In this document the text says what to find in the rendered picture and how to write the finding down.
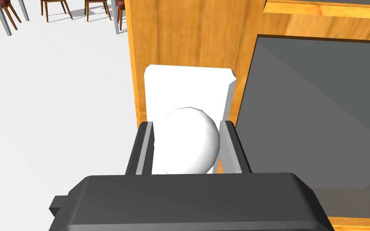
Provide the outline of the wooden door with glass panel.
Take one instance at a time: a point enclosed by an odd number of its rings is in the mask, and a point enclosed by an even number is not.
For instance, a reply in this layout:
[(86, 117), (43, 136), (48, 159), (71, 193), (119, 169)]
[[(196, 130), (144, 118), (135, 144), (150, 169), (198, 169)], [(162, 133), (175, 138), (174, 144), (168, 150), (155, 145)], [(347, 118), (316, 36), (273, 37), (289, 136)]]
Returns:
[(234, 122), (254, 172), (292, 172), (335, 231), (370, 231), (370, 0), (126, 0), (138, 123)]

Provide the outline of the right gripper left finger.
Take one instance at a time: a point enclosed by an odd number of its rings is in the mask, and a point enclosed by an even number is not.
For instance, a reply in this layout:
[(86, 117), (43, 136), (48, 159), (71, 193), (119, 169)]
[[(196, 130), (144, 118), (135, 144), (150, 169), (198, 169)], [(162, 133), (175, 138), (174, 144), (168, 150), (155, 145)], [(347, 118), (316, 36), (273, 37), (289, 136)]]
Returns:
[(126, 175), (152, 174), (154, 143), (153, 122), (141, 122), (126, 168)]

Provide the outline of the grey legged table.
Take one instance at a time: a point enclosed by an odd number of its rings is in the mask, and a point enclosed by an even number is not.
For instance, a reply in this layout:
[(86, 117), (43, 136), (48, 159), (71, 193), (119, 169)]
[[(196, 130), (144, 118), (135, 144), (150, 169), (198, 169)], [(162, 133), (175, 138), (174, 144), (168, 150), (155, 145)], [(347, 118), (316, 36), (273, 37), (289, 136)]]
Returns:
[(10, 3), (2, 7), (1, 3), (3, 1), (4, 0), (0, 0), (0, 22), (7, 36), (11, 36), (12, 35), (11, 30), (16, 28), (16, 25), (14, 25), (15, 22), (20, 22), (21, 20), (21, 18), (18, 17), (18, 14), (16, 13), (14, 6), (12, 4), (16, 2), (19, 5), (25, 21), (29, 21), (29, 16), (26, 10), (24, 0), (9, 0)]

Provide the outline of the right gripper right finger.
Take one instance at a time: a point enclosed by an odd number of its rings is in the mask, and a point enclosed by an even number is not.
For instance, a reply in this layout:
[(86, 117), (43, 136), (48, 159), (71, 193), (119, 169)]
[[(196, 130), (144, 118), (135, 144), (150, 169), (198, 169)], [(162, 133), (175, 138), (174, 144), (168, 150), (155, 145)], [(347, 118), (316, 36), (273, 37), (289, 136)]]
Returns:
[(233, 122), (221, 121), (219, 132), (220, 151), (213, 166), (213, 173), (251, 174), (250, 165)]

